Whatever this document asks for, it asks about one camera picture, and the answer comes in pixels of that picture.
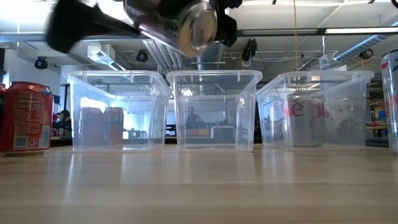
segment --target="clear plastic bin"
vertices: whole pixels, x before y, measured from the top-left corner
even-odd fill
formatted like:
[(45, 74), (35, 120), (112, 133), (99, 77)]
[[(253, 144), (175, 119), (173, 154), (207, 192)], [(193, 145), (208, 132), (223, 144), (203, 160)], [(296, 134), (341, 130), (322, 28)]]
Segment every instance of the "clear plastic bin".
[(262, 143), (364, 146), (368, 71), (290, 72), (257, 92)]
[[(83, 81), (90, 77), (118, 78), (123, 82), (110, 86), (125, 91), (109, 94)], [(68, 82), (74, 151), (123, 151), (164, 144), (172, 93), (160, 74), (82, 71), (69, 73)], [(107, 85), (99, 86), (109, 89)]]
[(261, 78), (261, 72), (252, 70), (169, 73), (180, 150), (251, 151), (256, 83)]

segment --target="wooden table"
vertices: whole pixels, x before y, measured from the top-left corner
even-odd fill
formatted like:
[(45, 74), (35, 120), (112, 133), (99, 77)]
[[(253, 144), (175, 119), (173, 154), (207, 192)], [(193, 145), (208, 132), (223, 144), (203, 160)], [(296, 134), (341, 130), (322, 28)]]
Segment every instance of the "wooden table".
[(1, 223), (398, 223), (385, 148), (0, 158)]

